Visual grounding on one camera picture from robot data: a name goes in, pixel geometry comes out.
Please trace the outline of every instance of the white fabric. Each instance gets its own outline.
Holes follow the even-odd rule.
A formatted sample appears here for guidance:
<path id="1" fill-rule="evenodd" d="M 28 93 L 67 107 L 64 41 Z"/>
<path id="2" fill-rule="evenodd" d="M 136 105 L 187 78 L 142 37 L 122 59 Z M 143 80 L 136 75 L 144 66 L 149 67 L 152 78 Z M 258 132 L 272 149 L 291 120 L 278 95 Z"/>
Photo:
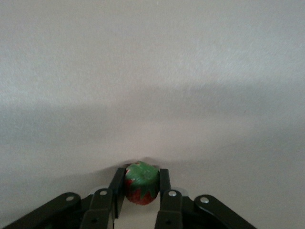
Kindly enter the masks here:
<path id="1" fill-rule="evenodd" d="M 0 2 L 0 227 L 116 168 L 305 225 L 305 2 Z M 116 228 L 153 228 L 159 201 Z"/>

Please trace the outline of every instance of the gray background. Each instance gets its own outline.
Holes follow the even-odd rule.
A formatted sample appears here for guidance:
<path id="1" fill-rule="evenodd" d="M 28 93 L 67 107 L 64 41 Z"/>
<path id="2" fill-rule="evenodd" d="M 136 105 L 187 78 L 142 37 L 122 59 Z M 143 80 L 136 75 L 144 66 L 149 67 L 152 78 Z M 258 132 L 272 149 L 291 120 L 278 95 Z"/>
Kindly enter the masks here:
<path id="1" fill-rule="evenodd" d="M 305 1 L 0 2 L 0 227 L 116 168 L 305 226 Z M 153 228 L 159 201 L 116 228 Z"/>

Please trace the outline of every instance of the red strawberry body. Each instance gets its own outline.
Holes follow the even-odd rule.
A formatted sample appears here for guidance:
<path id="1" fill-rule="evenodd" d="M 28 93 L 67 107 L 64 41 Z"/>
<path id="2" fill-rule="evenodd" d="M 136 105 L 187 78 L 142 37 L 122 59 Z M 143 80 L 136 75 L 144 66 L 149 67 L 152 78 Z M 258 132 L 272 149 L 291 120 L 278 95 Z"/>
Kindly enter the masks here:
<path id="1" fill-rule="evenodd" d="M 147 205 L 159 192 L 159 170 L 144 162 L 131 164 L 125 174 L 125 195 L 135 204 Z"/>

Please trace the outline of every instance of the toy strawberry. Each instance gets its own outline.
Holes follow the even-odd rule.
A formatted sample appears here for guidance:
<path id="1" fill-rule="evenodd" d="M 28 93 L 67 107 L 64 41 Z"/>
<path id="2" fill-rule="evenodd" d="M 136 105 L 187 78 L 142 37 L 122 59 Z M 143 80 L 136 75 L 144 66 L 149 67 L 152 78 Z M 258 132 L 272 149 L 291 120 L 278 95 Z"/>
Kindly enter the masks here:
<path id="1" fill-rule="evenodd" d="M 135 204 L 147 205 L 156 199 L 159 192 L 159 170 L 138 161 L 126 168 L 125 195 Z"/>

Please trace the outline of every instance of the strawberry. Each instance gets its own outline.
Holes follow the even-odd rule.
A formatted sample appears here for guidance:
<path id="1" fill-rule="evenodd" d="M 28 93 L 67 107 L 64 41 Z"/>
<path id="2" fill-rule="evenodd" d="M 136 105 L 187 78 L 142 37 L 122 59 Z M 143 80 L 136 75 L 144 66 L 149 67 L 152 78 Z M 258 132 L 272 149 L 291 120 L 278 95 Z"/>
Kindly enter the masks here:
<path id="1" fill-rule="evenodd" d="M 147 205 L 156 199 L 159 192 L 159 170 L 138 161 L 126 168 L 125 195 L 135 204 Z"/>

